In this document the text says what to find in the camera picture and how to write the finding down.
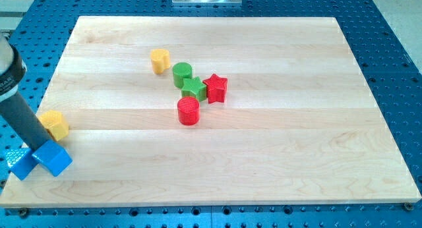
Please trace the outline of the robot arm end black collar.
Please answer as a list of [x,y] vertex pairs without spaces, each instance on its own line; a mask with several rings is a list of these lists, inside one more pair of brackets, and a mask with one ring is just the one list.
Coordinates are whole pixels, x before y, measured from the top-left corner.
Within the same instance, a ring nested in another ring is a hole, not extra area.
[[1,101],[17,93],[26,70],[26,64],[18,50],[5,36],[1,36]]

